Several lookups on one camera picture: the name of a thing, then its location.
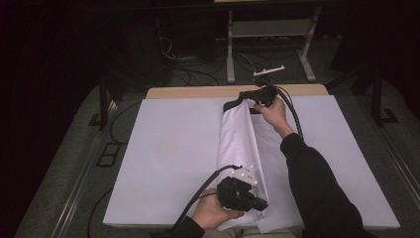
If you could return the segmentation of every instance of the white desk leg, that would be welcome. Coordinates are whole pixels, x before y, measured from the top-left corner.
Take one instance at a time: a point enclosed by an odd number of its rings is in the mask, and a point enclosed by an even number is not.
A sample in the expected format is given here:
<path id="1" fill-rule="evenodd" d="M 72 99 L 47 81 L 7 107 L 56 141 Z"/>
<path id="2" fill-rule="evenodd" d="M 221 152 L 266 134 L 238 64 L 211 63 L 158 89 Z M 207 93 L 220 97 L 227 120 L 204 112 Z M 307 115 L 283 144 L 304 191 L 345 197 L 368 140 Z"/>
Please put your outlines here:
<path id="1" fill-rule="evenodd" d="M 228 83 L 235 83 L 235 69 L 234 59 L 232 58 L 232 11 L 229 11 L 229 25 L 228 25 L 228 57 L 226 58 L 226 70 L 228 72 Z"/>
<path id="2" fill-rule="evenodd" d="M 305 45 L 303 46 L 303 49 L 301 51 L 299 51 L 299 59 L 300 59 L 300 63 L 302 64 L 302 68 L 305 71 L 306 74 L 306 78 L 308 79 L 308 81 L 310 82 L 314 82 L 316 80 L 315 74 L 312 71 L 311 65 L 309 64 L 308 58 L 306 57 L 306 55 L 308 54 L 308 50 L 309 50 L 309 46 L 311 44 L 312 41 L 312 37 L 314 35 L 315 32 L 315 27 L 316 24 L 318 22 L 318 16 L 319 13 L 321 12 L 321 7 L 317 7 L 315 9 L 314 15 L 312 16 L 312 24 L 309 27 L 308 33 L 306 34 L 306 41 L 305 41 Z"/>

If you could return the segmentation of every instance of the black sleeve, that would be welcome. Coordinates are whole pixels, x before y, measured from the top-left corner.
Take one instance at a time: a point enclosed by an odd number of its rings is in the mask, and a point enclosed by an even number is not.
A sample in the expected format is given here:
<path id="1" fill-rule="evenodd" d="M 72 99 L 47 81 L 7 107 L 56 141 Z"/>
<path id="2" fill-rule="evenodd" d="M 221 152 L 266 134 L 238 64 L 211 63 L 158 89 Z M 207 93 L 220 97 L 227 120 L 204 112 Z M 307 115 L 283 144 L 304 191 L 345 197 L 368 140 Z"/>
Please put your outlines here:
<path id="1" fill-rule="evenodd" d="M 170 233 L 170 238 L 201 238 L 204 230 L 194 220 L 185 216 L 178 227 Z"/>
<path id="2" fill-rule="evenodd" d="M 289 182 L 306 237 L 374 237 L 364 231 L 358 209 L 349 201 L 328 163 L 297 134 L 283 139 Z"/>

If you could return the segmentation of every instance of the desk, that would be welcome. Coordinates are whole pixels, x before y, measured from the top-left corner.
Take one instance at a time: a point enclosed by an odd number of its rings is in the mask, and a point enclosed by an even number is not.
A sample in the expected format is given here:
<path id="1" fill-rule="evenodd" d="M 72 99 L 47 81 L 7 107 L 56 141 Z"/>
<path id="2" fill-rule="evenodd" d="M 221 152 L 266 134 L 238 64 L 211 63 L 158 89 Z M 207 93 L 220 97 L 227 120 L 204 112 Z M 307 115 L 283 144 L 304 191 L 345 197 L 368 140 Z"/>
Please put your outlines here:
<path id="1" fill-rule="evenodd" d="M 283 87 L 293 97 L 306 143 L 324 155 L 339 185 L 359 209 L 365 227 L 399 227 L 335 98 L 319 84 Z M 151 89 L 139 110 L 104 223 L 170 226 L 197 187 L 217 169 L 223 104 L 252 88 Z M 256 134 L 257 141 L 264 135 Z M 259 144 L 262 158 L 270 160 L 263 152 L 278 149 L 278 140 Z M 288 185 L 285 157 L 280 150 L 273 156 L 275 160 L 269 161 L 273 164 L 262 160 L 269 202 L 266 217 L 258 223 L 262 232 L 302 225 Z"/>

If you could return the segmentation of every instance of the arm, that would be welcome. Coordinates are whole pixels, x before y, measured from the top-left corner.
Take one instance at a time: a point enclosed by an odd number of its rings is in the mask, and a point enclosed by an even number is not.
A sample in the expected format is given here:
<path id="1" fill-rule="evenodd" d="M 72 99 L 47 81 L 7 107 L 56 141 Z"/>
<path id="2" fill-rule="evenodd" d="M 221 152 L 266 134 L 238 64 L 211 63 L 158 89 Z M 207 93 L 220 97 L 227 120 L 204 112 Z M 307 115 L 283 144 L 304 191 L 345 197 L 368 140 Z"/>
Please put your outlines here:
<path id="1" fill-rule="evenodd" d="M 361 215 L 348 200 L 328 163 L 306 146 L 285 117 L 284 102 L 275 98 L 271 107 L 255 108 L 283 139 L 289 182 L 308 237 L 373 237 L 364 231 Z"/>
<path id="2" fill-rule="evenodd" d="M 204 235 L 204 230 L 216 229 L 222 223 L 244 215 L 244 211 L 224 209 L 216 192 L 216 188 L 205 190 L 203 195 L 209 195 L 200 199 L 192 217 L 185 216 L 179 226 L 170 234 L 170 237 L 199 238 Z"/>

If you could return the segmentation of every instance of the person's left hand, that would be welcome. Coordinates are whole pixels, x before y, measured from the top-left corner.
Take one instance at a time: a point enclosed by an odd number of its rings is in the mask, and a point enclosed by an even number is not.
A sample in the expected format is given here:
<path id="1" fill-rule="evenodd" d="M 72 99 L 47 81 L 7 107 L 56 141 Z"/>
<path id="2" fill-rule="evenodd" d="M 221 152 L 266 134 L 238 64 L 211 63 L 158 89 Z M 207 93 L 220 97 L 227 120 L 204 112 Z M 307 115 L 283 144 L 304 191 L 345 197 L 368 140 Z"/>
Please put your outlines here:
<path id="1" fill-rule="evenodd" d="M 206 189 L 203 195 L 217 192 L 217 189 L 212 187 Z M 192 219 L 204 230 L 216 229 L 222 223 L 230 220 L 237 219 L 245 214 L 244 211 L 227 210 L 222 207 L 217 198 L 217 193 L 204 196 L 198 202 L 195 208 Z"/>

